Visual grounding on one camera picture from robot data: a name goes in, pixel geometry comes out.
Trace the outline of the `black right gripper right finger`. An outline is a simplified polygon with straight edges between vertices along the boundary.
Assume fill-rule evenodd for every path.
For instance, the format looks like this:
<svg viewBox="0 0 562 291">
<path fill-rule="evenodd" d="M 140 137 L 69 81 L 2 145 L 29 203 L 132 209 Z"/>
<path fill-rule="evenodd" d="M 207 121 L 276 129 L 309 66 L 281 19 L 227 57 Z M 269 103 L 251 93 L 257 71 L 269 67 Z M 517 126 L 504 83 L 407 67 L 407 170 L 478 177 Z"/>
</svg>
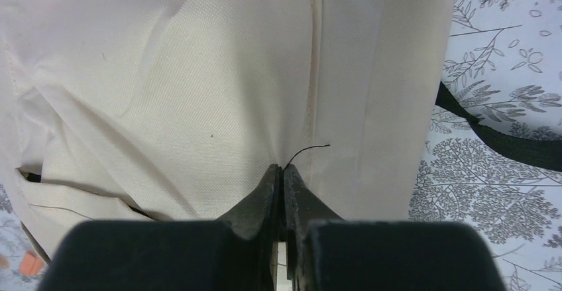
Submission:
<svg viewBox="0 0 562 291">
<path fill-rule="evenodd" d="M 451 222 L 346 221 L 283 171 L 287 277 L 294 290 L 503 290 L 489 248 Z"/>
</svg>

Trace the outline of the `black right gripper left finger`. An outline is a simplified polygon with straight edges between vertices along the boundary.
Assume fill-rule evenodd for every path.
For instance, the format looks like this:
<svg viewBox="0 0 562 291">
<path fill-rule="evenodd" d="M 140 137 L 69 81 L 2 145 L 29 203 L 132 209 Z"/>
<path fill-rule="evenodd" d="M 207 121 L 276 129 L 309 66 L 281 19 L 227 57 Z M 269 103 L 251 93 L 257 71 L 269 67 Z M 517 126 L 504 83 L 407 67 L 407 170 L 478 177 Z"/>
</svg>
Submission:
<svg viewBox="0 0 562 291">
<path fill-rule="evenodd" d="M 274 290 L 281 169 L 215 220 L 86 221 L 41 290 Z"/>
</svg>

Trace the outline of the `cream canvas backpack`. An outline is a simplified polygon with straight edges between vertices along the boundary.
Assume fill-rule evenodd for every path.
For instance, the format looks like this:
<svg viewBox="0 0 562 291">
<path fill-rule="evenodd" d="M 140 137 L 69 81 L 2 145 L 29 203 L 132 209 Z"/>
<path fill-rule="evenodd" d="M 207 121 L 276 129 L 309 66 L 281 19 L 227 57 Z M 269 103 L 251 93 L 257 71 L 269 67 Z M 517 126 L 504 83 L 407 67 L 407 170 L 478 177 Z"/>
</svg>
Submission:
<svg viewBox="0 0 562 291">
<path fill-rule="evenodd" d="M 49 259 L 90 220 L 214 219 L 296 160 L 349 219 L 473 220 L 532 241 L 558 212 L 438 110 L 561 136 L 561 0 L 1 0 L 1 183 Z"/>
</svg>

